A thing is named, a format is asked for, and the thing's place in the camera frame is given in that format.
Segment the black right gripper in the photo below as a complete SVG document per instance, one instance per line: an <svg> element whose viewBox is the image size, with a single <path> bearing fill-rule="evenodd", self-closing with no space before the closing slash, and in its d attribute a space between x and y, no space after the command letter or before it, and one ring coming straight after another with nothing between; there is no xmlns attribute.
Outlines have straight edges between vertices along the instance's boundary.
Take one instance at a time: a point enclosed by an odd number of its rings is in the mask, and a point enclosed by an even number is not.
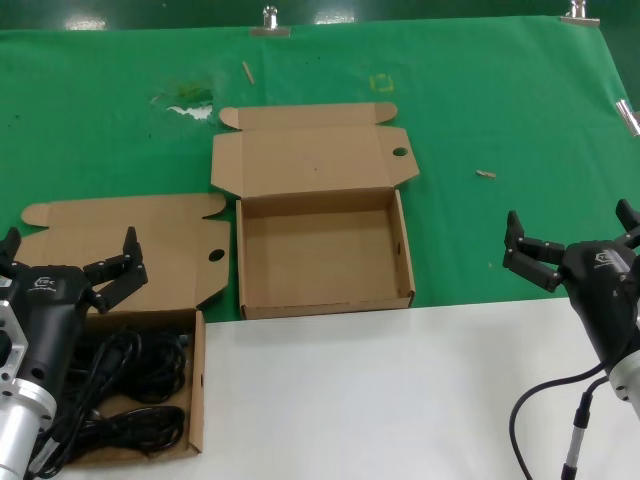
<svg viewBox="0 0 640 480"><path fill-rule="evenodd" d="M640 213L620 199L616 216L625 232L614 241L565 246L527 237L515 210L507 215L502 265L543 290L561 284L606 370L639 349L639 278L632 271L640 245Z"/></svg>

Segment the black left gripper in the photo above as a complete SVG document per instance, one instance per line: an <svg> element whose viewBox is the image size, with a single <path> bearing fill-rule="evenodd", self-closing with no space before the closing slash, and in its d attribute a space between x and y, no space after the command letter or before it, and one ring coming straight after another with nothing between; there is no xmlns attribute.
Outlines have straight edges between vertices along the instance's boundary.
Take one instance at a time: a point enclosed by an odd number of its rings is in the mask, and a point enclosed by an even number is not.
<svg viewBox="0 0 640 480"><path fill-rule="evenodd" d="M148 277L136 229L130 226L120 255L86 265L32 266L17 263L22 241L16 227L1 240L1 289L27 340L17 377L61 395L89 304L106 314L142 288Z"/></svg>

